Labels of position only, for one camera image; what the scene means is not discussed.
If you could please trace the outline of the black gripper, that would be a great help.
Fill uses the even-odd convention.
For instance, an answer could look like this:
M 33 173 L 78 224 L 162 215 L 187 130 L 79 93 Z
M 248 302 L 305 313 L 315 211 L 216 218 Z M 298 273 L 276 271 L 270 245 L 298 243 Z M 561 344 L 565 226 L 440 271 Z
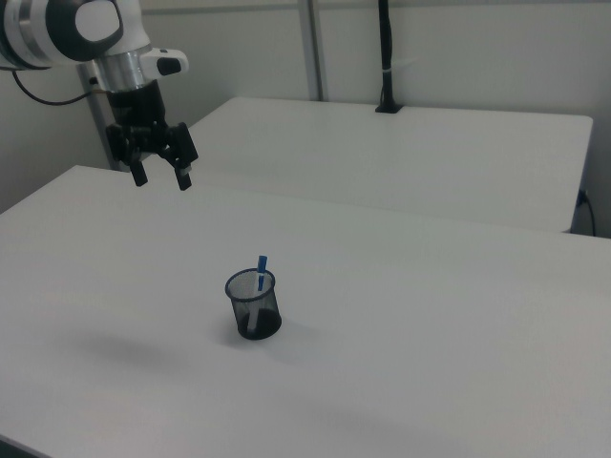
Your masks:
M 135 185 L 148 182 L 142 156 L 164 158 L 175 171 L 181 191 L 191 187 L 191 165 L 199 158 L 188 127 L 170 125 L 158 83 L 121 93 L 109 93 L 114 122 L 105 129 L 113 159 L 130 169 Z

